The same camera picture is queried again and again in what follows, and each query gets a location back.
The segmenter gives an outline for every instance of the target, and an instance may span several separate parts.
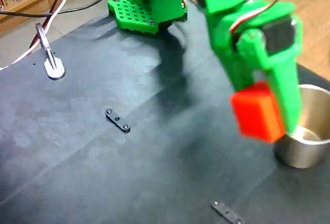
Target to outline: black cable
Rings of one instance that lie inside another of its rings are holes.
[[[68,10],[63,10],[60,11],[58,14],[64,14],[64,13],[70,13],[70,12],[75,12],[75,11],[82,11],[85,9],[88,9],[92,6],[95,6],[102,0],[95,0],[94,2],[90,3],[89,5],[79,7],[79,8],[74,8],[74,9],[68,9]],[[10,12],[10,11],[0,11],[0,15],[9,15],[9,16],[17,16],[17,17],[27,17],[27,18],[47,18],[51,17],[54,13],[46,13],[46,14],[28,14],[28,13],[20,13],[20,12]]]
[[[56,5],[57,5],[57,2],[58,2],[58,0],[54,0],[53,4],[52,4],[52,6],[51,6],[51,8],[50,8],[50,10],[49,10],[49,13],[54,12],[55,7],[56,7]],[[47,18],[45,19],[45,21],[43,22],[42,27],[43,27],[44,29],[45,29],[45,27],[46,27],[46,25],[47,25],[47,23],[49,22],[50,19],[51,19],[51,17],[47,17]],[[35,37],[33,38],[33,40],[32,40],[32,42],[31,42],[29,48],[31,48],[31,47],[34,45],[34,43],[36,42],[37,39],[38,39],[38,34],[36,34]]]

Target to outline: red block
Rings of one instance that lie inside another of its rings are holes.
[[[274,143],[285,134],[275,96],[266,82],[237,92],[230,101],[243,136]]]

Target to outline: green robot base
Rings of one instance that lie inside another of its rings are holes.
[[[121,29],[142,33],[156,34],[174,21],[187,20],[184,0],[109,0],[108,8]]]

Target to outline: metal bracket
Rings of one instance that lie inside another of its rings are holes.
[[[124,133],[130,132],[130,126],[127,124],[127,122],[119,116],[113,109],[107,109],[105,112],[105,115],[107,118],[113,122],[118,128],[121,129]]]
[[[36,29],[40,39],[40,44],[46,51],[46,61],[44,65],[48,77],[53,80],[63,78],[65,76],[65,69],[61,59],[54,56],[46,33],[40,23],[36,24]]]
[[[226,218],[231,224],[247,224],[239,215],[237,215],[233,210],[228,208],[222,202],[214,202],[211,204],[212,208],[217,211],[220,215]]]

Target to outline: stainless steel cup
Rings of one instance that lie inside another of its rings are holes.
[[[296,168],[309,168],[323,157],[330,143],[330,92],[313,85],[300,86],[302,113],[293,134],[274,146],[278,159]]]

